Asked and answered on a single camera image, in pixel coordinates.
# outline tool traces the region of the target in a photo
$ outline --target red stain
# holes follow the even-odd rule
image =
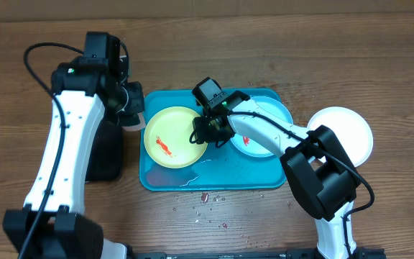
[[[164,154],[172,157],[172,152],[170,152],[170,150],[167,147],[167,145],[164,144],[164,142],[161,140],[161,138],[159,136],[157,136],[156,144],[158,144],[159,147],[162,149],[162,151],[164,151]]]
[[[201,201],[203,203],[207,203],[207,201],[208,201],[208,193],[202,193]]]
[[[245,146],[248,146],[250,144],[250,139],[248,137],[242,137],[242,139],[244,140]]]

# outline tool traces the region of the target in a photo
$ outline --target wooden table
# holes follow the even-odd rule
[[[327,106],[359,112],[374,135],[372,156],[359,172],[377,199],[353,216],[354,238],[359,246],[384,247],[389,258],[414,258],[414,14],[1,23],[0,258],[16,257],[2,217],[22,208],[50,125],[50,100],[22,54],[36,42],[82,48],[89,30],[125,41],[132,80],[146,94],[190,89],[210,76],[223,87],[272,88],[299,125]],[[46,47],[31,62],[48,81],[58,63],[74,56]],[[169,253],[316,246],[314,221],[287,183],[261,192],[211,191],[225,200],[207,204],[200,192],[146,190],[138,178],[139,138],[126,133],[119,181],[86,186],[87,217],[110,240]],[[356,205],[367,200],[358,188]]]

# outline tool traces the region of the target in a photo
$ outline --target blue tray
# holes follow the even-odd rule
[[[235,90],[250,96],[268,96],[280,101],[279,95],[268,88],[225,88],[231,94]],[[202,114],[196,106],[191,90],[155,91],[144,99],[144,119],[148,121],[159,111],[184,106]],[[202,157],[185,168],[171,169],[158,165],[143,144],[144,129],[140,141],[139,177],[143,186],[151,191],[205,191],[277,188],[286,177],[279,158],[253,158],[238,151],[231,142],[221,148],[209,143]]]

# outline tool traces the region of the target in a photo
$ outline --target cable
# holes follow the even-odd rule
[[[119,44],[122,46],[122,48],[124,49],[124,52],[126,53],[126,56],[127,56],[127,62],[130,62],[130,59],[129,59],[129,51],[127,51],[127,47],[126,47],[126,45],[122,42],[122,41],[120,41],[119,42]],[[126,74],[126,76],[124,77],[124,79],[122,80],[122,82],[121,82],[121,85],[128,79],[128,77],[130,76],[129,75],[129,71],[130,71],[130,64],[127,64],[127,67],[128,67],[128,69],[127,69],[127,74]]]
[[[259,117],[261,119],[264,119],[265,121],[269,122],[270,124],[276,126],[276,128],[278,128],[279,130],[282,130],[285,134],[291,136],[292,138],[299,140],[299,141],[304,141],[304,139],[302,137],[299,137],[297,135],[295,135],[295,133],[291,132],[288,129],[285,129],[282,125],[276,123],[275,121],[273,121],[272,119],[266,117],[265,115],[262,114],[258,114],[256,112],[228,112],[228,115],[249,115],[249,116],[254,116],[254,117]],[[351,209],[349,210],[347,213],[344,214],[343,216],[343,228],[344,228],[344,242],[345,242],[345,246],[346,249],[348,250],[348,258],[352,257],[351,254],[351,248],[349,246],[349,239],[348,239],[348,229],[347,229],[347,219],[349,217],[349,215],[355,213],[355,212],[360,212],[362,210],[368,209],[373,205],[374,202],[374,192],[372,187],[367,183],[367,181],[361,177],[355,170],[352,170],[349,166],[347,166],[345,163],[341,162],[338,158],[335,158],[334,156],[330,155],[328,152],[326,152],[325,150],[323,150],[322,148],[320,148],[317,145],[313,145],[313,147],[315,149],[317,149],[320,153],[322,153],[323,155],[325,155],[327,158],[332,159],[332,161],[338,163],[339,165],[341,165],[342,167],[344,167],[348,172],[350,172],[355,178],[359,179],[359,181],[365,186],[365,188],[368,190],[368,193],[370,195],[370,200],[367,204],[362,205],[360,207],[357,207],[355,209]]]
[[[37,225],[40,223],[41,214],[43,213],[46,207],[47,200],[49,199],[50,192],[52,191],[52,185],[54,184],[55,174],[57,173],[57,168],[60,163],[60,157],[62,156],[63,144],[65,143],[66,126],[65,126],[65,115],[63,114],[62,106],[60,105],[60,102],[57,100],[57,97],[55,97],[54,93],[47,87],[47,85],[41,80],[41,78],[32,70],[31,66],[28,63],[28,54],[35,48],[45,47],[45,46],[63,47],[63,48],[66,48],[72,51],[76,51],[77,53],[83,54],[82,50],[79,50],[75,47],[70,47],[68,45],[54,43],[54,42],[41,42],[41,43],[34,44],[32,46],[29,46],[27,50],[25,50],[25,53],[23,54],[23,62],[28,72],[41,85],[41,87],[46,91],[46,93],[50,96],[50,98],[52,98],[52,100],[54,101],[60,113],[60,141],[58,143],[57,155],[55,156],[54,165],[52,166],[52,171],[49,176],[49,181],[47,182],[47,187],[45,189],[44,196],[42,197],[42,201],[36,213],[36,216],[34,218],[33,224],[30,227],[27,236],[25,237],[25,240],[22,244],[22,248],[20,249],[19,259],[24,259],[29,242],[33,238],[33,234],[36,231]]]

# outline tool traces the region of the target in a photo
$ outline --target black cable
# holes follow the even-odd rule
[[[291,136],[292,138],[294,138],[296,140],[299,140],[301,142],[304,141],[304,139],[302,137],[299,137],[299,136],[295,135],[295,133],[291,132],[288,129],[285,129],[280,124],[276,123],[275,121],[273,121],[272,119],[266,117],[265,115],[258,114],[256,112],[229,112],[228,115],[249,115],[249,116],[253,116],[253,117],[259,117],[259,118],[264,119],[265,121],[269,122],[270,124],[276,126],[276,128],[278,128],[279,130],[282,130],[285,134]],[[352,254],[351,254],[351,248],[349,246],[348,229],[347,229],[347,219],[348,219],[349,215],[351,215],[351,214],[353,214],[355,212],[360,212],[362,210],[368,209],[368,208],[370,208],[373,205],[373,202],[374,202],[374,192],[373,192],[373,189],[367,183],[367,181],[363,177],[361,177],[355,170],[352,170],[345,163],[341,162],[338,158],[335,158],[334,156],[330,155],[328,152],[326,152],[325,150],[321,149],[319,146],[317,146],[317,145],[313,145],[313,146],[320,153],[322,153],[323,155],[325,155],[327,158],[332,159],[334,162],[336,162],[339,165],[341,165],[342,167],[344,167],[354,177],[358,178],[360,180],[360,182],[362,184],[364,184],[365,188],[367,188],[368,193],[370,195],[370,200],[369,200],[369,202],[367,204],[362,205],[360,207],[357,207],[355,209],[351,209],[347,213],[345,213],[344,216],[343,216],[344,242],[345,242],[346,249],[348,250],[348,258],[351,258],[352,257]]]
[[[128,64],[127,64],[127,74],[126,74],[126,76],[124,77],[124,79],[122,80],[122,82],[121,82],[121,84],[123,84],[125,81],[126,81],[126,79],[128,79],[128,77],[130,76],[129,75],[129,71],[130,71],[130,64],[129,64],[129,62],[130,62],[130,59],[129,59],[129,51],[127,51],[127,47],[126,47],[126,45],[121,41],[121,42],[119,42],[119,44],[122,46],[122,48],[124,49],[124,52],[126,53],[126,56],[127,56],[127,62],[128,62]]]
[[[19,259],[24,259],[25,253],[27,252],[27,248],[29,245],[30,240],[33,238],[33,234],[36,232],[36,227],[40,223],[41,214],[43,213],[47,200],[49,199],[50,192],[52,191],[52,185],[54,184],[55,174],[57,173],[58,164],[60,163],[60,157],[62,156],[63,144],[65,143],[65,115],[63,114],[62,106],[60,102],[55,97],[54,93],[47,87],[47,85],[41,80],[41,78],[32,70],[31,66],[28,63],[28,54],[37,47],[45,47],[45,46],[55,46],[55,47],[64,47],[66,49],[76,51],[77,53],[83,54],[82,50],[79,50],[75,47],[70,47],[68,45],[54,43],[54,42],[42,42],[37,43],[32,46],[29,46],[25,53],[23,54],[23,62],[25,67],[27,68],[28,72],[32,77],[41,85],[41,87],[46,91],[46,93],[52,98],[55,105],[57,106],[58,112],[60,113],[60,141],[58,143],[57,155],[55,156],[54,165],[52,166],[52,171],[50,172],[49,181],[47,182],[47,187],[44,192],[44,196],[42,197],[42,201],[40,207],[36,213],[36,217],[30,227],[27,236],[22,244],[22,248],[20,249]]]

